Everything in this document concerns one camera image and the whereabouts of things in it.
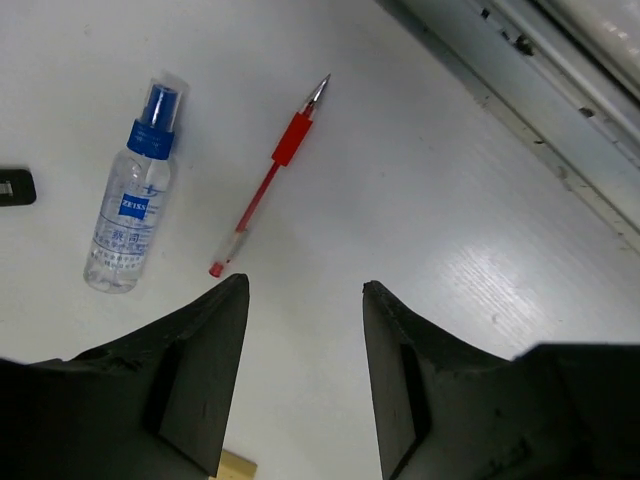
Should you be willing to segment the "red gel pen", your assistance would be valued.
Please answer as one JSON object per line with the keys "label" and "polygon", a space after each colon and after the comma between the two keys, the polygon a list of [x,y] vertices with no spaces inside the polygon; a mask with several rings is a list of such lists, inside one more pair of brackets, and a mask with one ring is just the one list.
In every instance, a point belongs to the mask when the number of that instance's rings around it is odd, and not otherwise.
{"label": "red gel pen", "polygon": [[234,225],[228,239],[220,245],[214,254],[213,261],[208,269],[208,273],[213,278],[220,279],[226,273],[229,265],[237,256],[246,240],[251,222],[256,217],[259,207],[269,187],[276,178],[277,173],[288,167],[295,158],[305,137],[311,130],[314,123],[314,116],[326,93],[331,77],[331,74],[327,74],[309,93],[302,106],[291,117],[289,124],[271,154],[271,165],[264,178],[258,185],[239,220]]}

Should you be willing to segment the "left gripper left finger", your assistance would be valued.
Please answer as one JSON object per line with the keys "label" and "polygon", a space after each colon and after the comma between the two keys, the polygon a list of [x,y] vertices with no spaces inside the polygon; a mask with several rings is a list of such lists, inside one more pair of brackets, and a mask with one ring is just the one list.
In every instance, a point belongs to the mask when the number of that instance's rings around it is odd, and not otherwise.
{"label": "left gripper left finger", "polygon": [[1,363],[5,479],[208,479],[243,348],[249,280],[73,359]]}

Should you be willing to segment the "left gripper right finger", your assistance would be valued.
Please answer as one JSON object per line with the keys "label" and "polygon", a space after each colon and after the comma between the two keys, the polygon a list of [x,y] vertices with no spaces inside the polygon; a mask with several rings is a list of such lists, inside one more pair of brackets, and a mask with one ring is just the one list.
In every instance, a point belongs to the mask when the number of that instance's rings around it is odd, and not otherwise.
{"label": "left gripper right finger", "polygon": [[363,327],[386,479],[635,479],[639,349],[542,343],[505,360],[383,284]]}

